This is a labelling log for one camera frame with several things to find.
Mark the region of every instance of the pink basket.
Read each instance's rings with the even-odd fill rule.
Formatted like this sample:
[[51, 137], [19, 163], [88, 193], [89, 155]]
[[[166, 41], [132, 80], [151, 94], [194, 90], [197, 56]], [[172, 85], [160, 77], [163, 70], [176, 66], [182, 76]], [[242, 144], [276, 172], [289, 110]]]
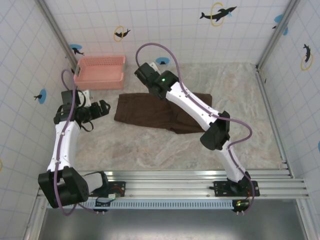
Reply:
[[74, 82], [81, 90], [122, 89], [125, 61], [123, 55], [84, 56], [76, 66]]

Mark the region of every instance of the brown towel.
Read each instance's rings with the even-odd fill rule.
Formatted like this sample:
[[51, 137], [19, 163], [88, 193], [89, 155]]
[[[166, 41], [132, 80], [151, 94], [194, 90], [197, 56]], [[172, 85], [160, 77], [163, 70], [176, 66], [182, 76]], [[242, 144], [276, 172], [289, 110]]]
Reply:
[[[210, 94], [195, 93], [211, 106]], [[160, 100], [150, 93], [125, 93], [119, 95], [114, 120], [142, 127], [167, 129], [176, 134], [204, 132], [200, 125], [179, 106], [166, 99]]]

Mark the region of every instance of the floor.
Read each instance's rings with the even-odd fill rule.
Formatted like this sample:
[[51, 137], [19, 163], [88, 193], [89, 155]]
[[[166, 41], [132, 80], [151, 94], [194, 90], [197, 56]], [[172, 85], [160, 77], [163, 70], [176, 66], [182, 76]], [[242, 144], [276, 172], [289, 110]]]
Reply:
[[[161, 66], [176, 73], [173, 66]], [[200, 143], [202, 133], [175, 134], [165, 129], [140, 127], [114, 121], [119, 94], [146, 93], [134, 75], [136, 66], [126, 66], [124, 88], [92, 91], [94, 101], [111, 105], [109, 115], [93, 121], [94, 130], [81, 131], [77, 141], [76, 169], [94, 170], [216, 170], [222, 164], [215, 151]], [[182, 64], [184, 83], [192, 92], [210, 93], [212, 107], [226, 110], [232, 118], [248, 123], [253, 136], [237, 144], [235, 153], [247, 169], [277, 169], [281, 158], [265, 105], [249, 63]], [[231, 123], [231, 141], [246, 137], [245, 127]]]
[[244, 216], [232, 210], [47, 209], [40, 240], [306, 240], [296, 202], [256, 200]]

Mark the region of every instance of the marble floor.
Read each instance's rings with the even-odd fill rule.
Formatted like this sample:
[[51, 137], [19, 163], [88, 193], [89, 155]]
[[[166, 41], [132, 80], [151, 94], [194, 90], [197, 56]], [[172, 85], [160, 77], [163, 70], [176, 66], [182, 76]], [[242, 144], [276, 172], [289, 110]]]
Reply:
[[[176, 73], [174, 66], [161, 66]], [[92, 121], [92, 132], [81, 131], [77, 141], [76, 169], [95, 170], [216, 170], [223, 169], [215, 151], [200, 143], [202, 133], [175, 134], [165, 129], [140, 127], [114, 121], [122, 93], [146, 93], [136, 78], [136, 66], [126, 66], [124, 88], [92, 91], [93, 101], [111, 105], [109, 115]], [[253, 136], [234, 146], [247, 169], [276, 169], [281, 158], [265, 105], [249, 63], [182, 64], [181, 74], [192, 92], [212, 95], [212, 107], [248, 123]], [[230, 136], [247, 136], [245, 127], [230, 123]]]

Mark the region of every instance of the yellow ring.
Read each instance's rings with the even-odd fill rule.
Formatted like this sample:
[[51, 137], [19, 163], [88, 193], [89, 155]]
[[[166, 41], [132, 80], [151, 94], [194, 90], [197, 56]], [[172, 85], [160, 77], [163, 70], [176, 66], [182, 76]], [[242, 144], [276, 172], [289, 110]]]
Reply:
[[310, 65], [309, 65], [308, 67], [306, 67], [306, 68], [304, 68], [303, 65], [304, 65], [304, 60], [306, 59], [307, 56], [304, 55], [303, 58], [301, 59], [301, 65], [300, 65], [300, 67], [301, 67], [301, 70], [302, 70], [302, 71], [307, 71], [307, 70], [311, 67], [312, 63], [314, 62], [314, 56], [312, 55], [312, 53], [310, 53], [310, 56], [311, 56]]
[[220, 24], [217, 24], [217, 25], [214, 24], [214, 22], [212, 21], [212, 10], [214, 9], [214, 7], [215, 7], [216, 5], [220, 5], [221, 7], [224, 6], [221, 2], [216, 2], [215, 4], [213, 4], [212, 7], [211, 7], [211, 12], [210, 12], [210, 20], [211, 20], [211, 25], [212, 25], [212, 26], [214, 26], [214, 27], [219, 27], [221, 24], [224, 23], [225, 17], [222, 18], [222, 21], [221, 21]]
[[[120, 40], [116, 40], [116, 32], [117, 32], [117, 30], [118, 29], [122, 29], [122, 35], [121, 35], [121, 38], [120, 38]], [[124, 26], [118, 26], [116, 29], [115, 29], [115, 31], [114, 31], [114, 33], [113, 33], [113, 39], [116, 41], [116, 42], [120, 42], [123, 38], [124, 38], [124, 34], [125, 34], [125, 28], [124, 28]]]

